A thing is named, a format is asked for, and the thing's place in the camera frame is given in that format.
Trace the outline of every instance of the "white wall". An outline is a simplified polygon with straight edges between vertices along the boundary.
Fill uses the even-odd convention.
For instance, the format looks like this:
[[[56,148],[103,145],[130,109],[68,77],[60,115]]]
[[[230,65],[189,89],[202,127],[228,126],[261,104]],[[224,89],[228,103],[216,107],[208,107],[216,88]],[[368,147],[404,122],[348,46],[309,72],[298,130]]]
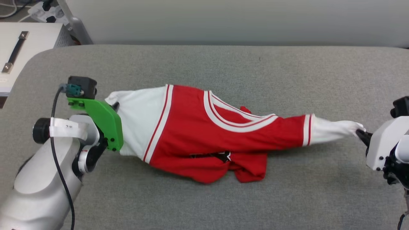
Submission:
[[[65,1],[96,44],[409,47],[409,0]]]

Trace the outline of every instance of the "cable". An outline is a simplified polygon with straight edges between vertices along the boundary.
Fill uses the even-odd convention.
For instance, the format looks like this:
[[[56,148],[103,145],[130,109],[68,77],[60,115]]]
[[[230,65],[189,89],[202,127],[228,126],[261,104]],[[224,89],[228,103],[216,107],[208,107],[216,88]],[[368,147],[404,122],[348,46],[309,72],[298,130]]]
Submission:
[[[51,122],[50,122],[51,126],[54,126],[55,107],[57,106],[58,96],[60,95],[62,91],[63,91],[63,87],[60,87],[57,91],[57,94],[55,95],[54,102],[52,104]],[[50,141],[51,141],[51,151],[52,151],[52,156],[54,157],[55,166],[57,167],[58,175],[60,176],[61,182],[63,183],[65,193],[67,194],[67,197],[68,197],[68,203],[70,204],[70,207],[71,207],[71,216],[72,216],[71,230],[74,230],[74,224],[75,224],[74,202],[72,202],[70,191],[68,190],[67,183],[65,183],[64,175],[61,172],[60,164],[58,163],[58,160],[57,160],[57,154],[55,152],[55,146],[54,146],[54,137],[50,137]]]
[[[20,4],[26,4],[27,2],[30,2],[31,0],[17,0],[18,3]]]
[[[9,4],[4,4],[4,3],[0,3],[0,6],[5,6],[5,7],[23,7],[22,5],[9,5]]]
[[[20,23],[20,22],[26,20],[26,19],[29,18],[29,17],[31,17],[31,14],[29,14],[29,15],[23,17],[22,19],[18,20],[18,23]]]
[[[6,18],[13,17],[14,15],[16,15],[16,14],[18,14],[20,11],[22,11],[22,10],[23,10],[28,4],[30,4],[31,2],[32,2],[32,0],[29,1],[29,2],[27,2],[26,4],[22,5],[21,8],[15,10],[13,13],[11,13],[11,14],[9,14],[9,15],[7,15],[7,16],[1,16],[1,17],[0,17],[0,20],[1,20],[1,19],[6,19]]]
[[[398,222],[398,230],[400,230],[400,227],[402,227],[402,222],[403,222],[403,218],[405,217],[405,214],[402,214],[402,216],[400,216],[399,218],[399,222]]]
[[[10,15],[13,15],[17,11],[16,0],[13,0],[12,5],[7,5],[7,4],[3,4],[3,3],[0,3],[0,5],[5,5],[7,7],[14,7],[13,12],[11,12],[11,13],[9,13],[7,15],[0,15],[0,17],[9,17]]]

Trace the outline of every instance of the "red fabric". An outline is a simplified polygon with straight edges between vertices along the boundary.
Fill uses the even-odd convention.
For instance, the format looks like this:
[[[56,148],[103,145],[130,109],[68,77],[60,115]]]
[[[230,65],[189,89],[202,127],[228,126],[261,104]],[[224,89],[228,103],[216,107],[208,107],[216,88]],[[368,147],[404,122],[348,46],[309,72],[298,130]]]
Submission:
[[[244,106],[241,111],[250,113],[251,111]],[[236,178],[241,183],[259,181],[264,179],[267,169],[267,152],[260,153],[239,153],[231,155],[229,170],[233,170]]]
[[[169,116],[155,147],[150,165],[202,183],[223,177],[230,168],[241,182],[261,180],[265,176],[268,150],[300,147],[303,144],[305,116],[277,118],[271,124],[251,132],[228,131],[216,125],[204,106],[205,92],[186,86],[174,86]],[[226,120],[249,122],[238,113],[215,106]],[[191,158],[191,155],[231,152],[231,160],[216,157]]]

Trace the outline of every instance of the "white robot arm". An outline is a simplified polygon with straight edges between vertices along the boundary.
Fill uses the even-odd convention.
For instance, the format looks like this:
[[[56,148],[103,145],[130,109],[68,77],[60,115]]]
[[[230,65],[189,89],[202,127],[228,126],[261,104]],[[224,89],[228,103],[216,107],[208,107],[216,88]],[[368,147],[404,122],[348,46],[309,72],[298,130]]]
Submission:
[[[74,229],[73,202],[83,176],[93,171],[105,149],[116,151],[123,144],[116,114],[119,104],[95,100],[96,84],[90,78],[71,76],[58,89],[51,118],[40,118],[34,125],[34,141],[43,145],[20,168],[0,208],[0,230],[58,230],[70,208]],[[87,114],[54,118],[61,92],[73,109]]]
[[[367,146],[366,165],[372,170],[383,171],[387,183],[402,184],[409,210],[409,97],[393,102],[392,120],[385,122],[373,134],[357,130],[358,137]],[[406,211],[400,218],[398,229]]]
[[[89,130],[85,141],[72,137],[54,138],[58,163],[74,201],[81,190],[84,173],[94,167],[90,165],[91,169],[88,169],[84,163],[89,153],[87,150],[98,143],[99,133],[89,116],[74,115],[70,121],[88,121]],[[14,188],[0,209],[0,229],[60,229],[69,210],[48,139],[17,174]]]

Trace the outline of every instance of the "green 3d-printed part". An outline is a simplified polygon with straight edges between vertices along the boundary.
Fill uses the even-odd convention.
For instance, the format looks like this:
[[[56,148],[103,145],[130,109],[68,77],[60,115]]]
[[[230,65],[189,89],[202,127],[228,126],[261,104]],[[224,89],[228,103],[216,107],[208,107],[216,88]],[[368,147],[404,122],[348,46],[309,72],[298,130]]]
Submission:
[[[105,101],[94,99],[67,97],[72,109],[85,110],[94,123],[103,132],[107,142],[107,149],[119,151],[124,144],[122,124],[119,115]]]

